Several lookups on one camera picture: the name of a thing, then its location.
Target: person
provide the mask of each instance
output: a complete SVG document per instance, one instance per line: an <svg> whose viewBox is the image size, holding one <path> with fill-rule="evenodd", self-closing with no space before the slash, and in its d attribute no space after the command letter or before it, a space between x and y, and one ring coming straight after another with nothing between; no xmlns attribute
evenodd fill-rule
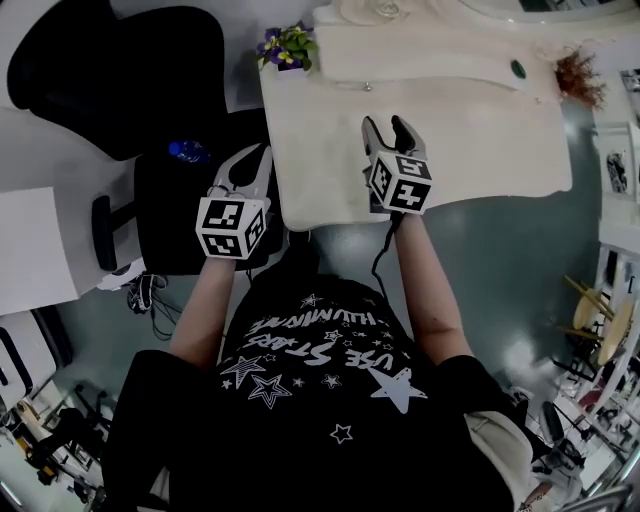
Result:
<svg viewBox="0 0 640 512"><path fill-rule="evenodd" d="M130 368L102 458L113 509L136 510L167 468L170 510L515 510L531 446L469 348L422 218L395 239L414 340L378 292L318 274L304 234L225 337L235 262L208 259L169 353Z"/></svg>

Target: wall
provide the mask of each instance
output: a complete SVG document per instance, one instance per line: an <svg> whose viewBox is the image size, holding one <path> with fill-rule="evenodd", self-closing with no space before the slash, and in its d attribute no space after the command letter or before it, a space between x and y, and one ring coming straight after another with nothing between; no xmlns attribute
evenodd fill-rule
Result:
<svg viewBox="0 0 640 512"><path fill-rule="evenodd" d="M633 105L620 78L620 71L640 68L640 34L625 34L613 41L592 41L583 46L596 55L594 69L609 89L604 110L594 112L596 124L635 121Z"/></svg>
<svg viewBox="0 0 640 512"><path fill-rule="evenodd" d="M596 55L594 69L602 74L608 90L606 104L594 112L596 126L612 122L637 122L635 109L620 78L620 71L640 68L640 34L625 34L615 40L587 42L585 52ZM614 247L640 254L640 208L629 200L606 193L609 178L603 173L602 221L600 241Z"/></svg>

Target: chair backrest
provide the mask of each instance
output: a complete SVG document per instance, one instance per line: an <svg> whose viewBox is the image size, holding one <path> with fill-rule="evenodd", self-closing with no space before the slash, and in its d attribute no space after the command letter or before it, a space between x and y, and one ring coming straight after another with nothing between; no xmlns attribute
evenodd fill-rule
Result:
<svg viewBox="0 0 640 512"><path fill-rule="evenodd" d="M223 78L222 29L206 11L118 20L108 0L62 0L23 39L7 83L18 108L126 160L223 129Z"/></svg>

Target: gray floor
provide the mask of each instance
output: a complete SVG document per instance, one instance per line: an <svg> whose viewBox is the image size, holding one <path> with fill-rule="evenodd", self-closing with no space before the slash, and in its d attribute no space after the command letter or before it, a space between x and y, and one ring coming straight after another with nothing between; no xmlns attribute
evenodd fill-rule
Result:
<svg viewBox="0 0 640 512"><path fill-rule="evenodd" d="M563 111L573 171L570 192L542 199L464 201L425 215L476 355L503 382L534 391L555 372L549 356L567 356L554 325L570 322L578 298L563 284L562 275L592 281L598 258L601 193L590 135L593 118L575 103L565 103ZM369 271L387 228L379 224L316 230L321 271L375 287ZM379 272L392 307L409 329L395 248ZM184 305L195 280L172 277L166 297ZM232 310L247 289L246 277L238 274ZM167 347L153 336L148 315L134 315L127 308L124 291L94 290L59 310L76 352L75 362L57 377L63 387L90 379L117 394L138 350Z"/></svg>

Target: bottle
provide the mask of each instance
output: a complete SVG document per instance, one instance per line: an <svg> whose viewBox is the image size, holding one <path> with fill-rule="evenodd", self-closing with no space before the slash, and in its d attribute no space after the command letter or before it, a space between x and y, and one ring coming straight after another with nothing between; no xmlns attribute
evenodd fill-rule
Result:
<svg viewBox="0 0 640 512"><path fill-rule="evenodd" d="M169 154L183 162L206 164L211 160L211 153L195 140L181 140L169 144Z"/></svg>

